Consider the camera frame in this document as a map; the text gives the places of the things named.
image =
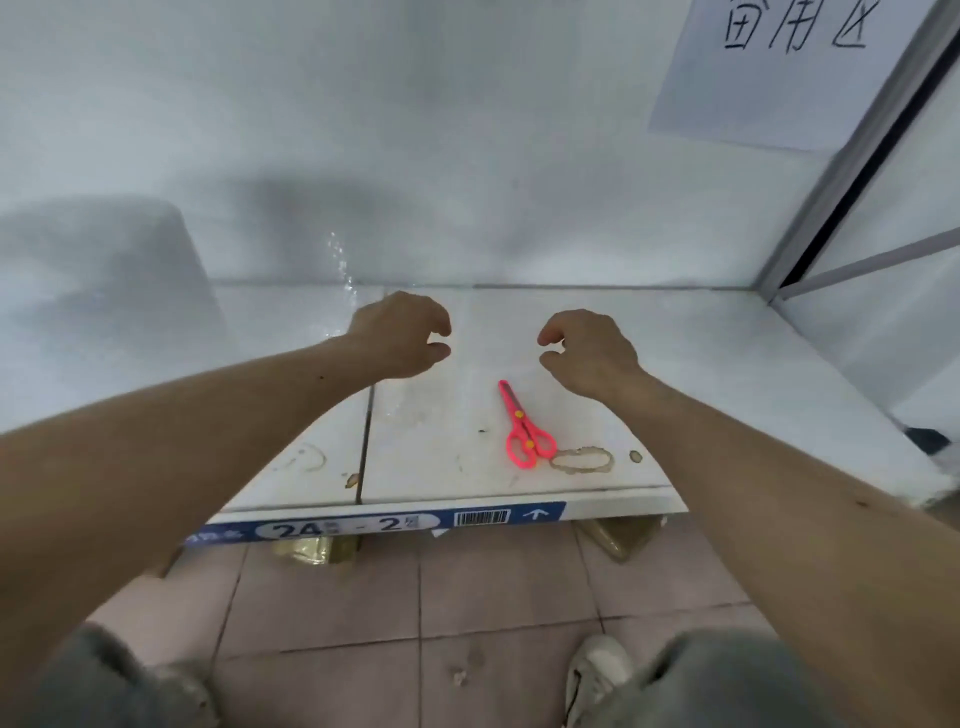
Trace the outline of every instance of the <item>black object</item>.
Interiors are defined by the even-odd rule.
[[[950,444],[950,440],[935,429],[926,429],[925,427],[908,427],[904,435],[910,438],[910,441],[927,455],[936,455],[940,450]]]

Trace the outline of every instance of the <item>paper sign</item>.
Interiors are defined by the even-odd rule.
[[[694,0],[652,132],[840,149],[933,0]]]

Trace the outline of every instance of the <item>pink scissors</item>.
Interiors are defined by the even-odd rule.
[[[507,435],[507,455],[518,468],[534,468],[537,466],[537,456],[550,459],[557,454],[557,441],[548,432],[530,422],[527,413],[520,406],[519,400],[510,388],[506,379],[497,383],[500,396],[507,405],[507,414],[514,422],[513,431]],[[514,447],[514,441],[519,445],[519,454]]]

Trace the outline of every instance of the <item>grout line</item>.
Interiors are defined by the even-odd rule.
[[[423,589],[420,578],[420,544],[417,544],[417,725],[423,728]]]
[[[210,673],[213,673],[213,666],[217,662],[217,655],[220,654],[220,643],[224,640],[224,633],[227,631],[227,620],[230,618],[230,611],[233,609],[233,599],[237,596],[237,589],[240,587],[240,577],[243,575],[244,565],[247,563],[247,555],[250,553],[250,544],[243,549],[243,558],[240,559],[240,568],[237,570],[236,581],[233,582],[233,591],[230,592],[230,601],[227,602],[227,611],[224,612],[224,622],[220,625],[220,634],[217,635],[217,644],[213,648],[213,656],[210,658]]]
[[[420,640],[453,640],[458,637],[475,637],[477,635],[495,635],[501,632],[523,632],[528,629],[542,629],[543,627],[568,627],[571,624],[590,624],[596,621],[594,618],[588,619],[568,619],[566,621],[554,621],[548,624],[521,624],[517,627],[503,627],[500,629],[477,629],[472,632],[459,632],[455,635],[434,635],[433,637],[421,637]]]
[[[590,569],[587,566],[587,557],[584,556],[584,547],[580,543],[581,533],[575,525],[574,522],[570,524],[570,528],[573,529],[573,540],[577,543],[577,552],[580,554],[580,564],[584,568],[584,572],[587,574],[587,586],[590,589],[590,598],[593,599],[593,611],[596,612],[597,618],[600,620],[600,629],[603,630],[604,634],[607,634],[607,625],[603,623],[603,615],[600,614],[600,602],[597,600],[597,593],[593,589],[593,579],[590,578]]]
[[[710,612],[714,609],[731,609],[732,607],[749,607],[754,603],[750,599],[744,601],[725,601],[719,604],[708,604],[704,607],[686,607],[684,609],[668,609],[665,612],[650,612],[645,615],[608,615],[608,620],[615,619],[652,619],[654,617],[670,617],[672,615],[690,615],[698,612]]]
[[[290,649],[275,649],[275,650],[264,650],[263,652],[247,652],[241,655],[230,655],[229,657],[222,658],[219,662],[230,662],[232,660],[246,660],[248,658],[260,658],[260,657],[275,657],[276,655],[296,655],[301,652],[326,652],[331,649],[344,649],[350,647],[369,647],[374,644],[394,644],[394,643],[408,643],[414,640],[417,640],[418,644],[422,646],[423,642],[426,640],[435,641],[435,640],[455,640],[458,637],[474,637],[476,635],[495,635],[501,632],[522,632],[530,629],[542,629],[543,627],[567,627],[572,624],[590,624],[594,622],[593,619],[572,619],[570,621],[559,621],[553,622],[551,624],[523,624],[519,627],[507,627],[506,629],[487,629],[487,630],[478,630],[475,632],[461,632],[456,635],[437,635],[436,637],[421,637],[417,639],[416,637],[398,637],[391,640],[368,640],[361,643],[345,643],[345,644],[326,644],[322,646],[315,647],[291,647]]]
[[[397,637],[391,640],[368,640],[362,643],[345,643],[345,644],[324,644],[315,647],[290,647],[289,649],[268,649],[262,652],[245,652],[240,655],[230,655],[225,657],[220,662],[228,663],[233,660],[247,660],[251,658],[261,658],[261,657],[276,657],[277,655],[298,655],[302,652],[326,652],[331,649],[350,649],[351,647],[370,647],[375,644],[397,644],[397,643],[409,643],[416,641],[416,637]]]

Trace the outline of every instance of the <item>right hand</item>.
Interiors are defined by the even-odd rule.
[[[563,352],[545,352],[540,364],[566,389],[609,404],[623,384],[647,377],[634,345],[610,317],[583,308],[550,317],[537,337],[542,347],[563,343]]]

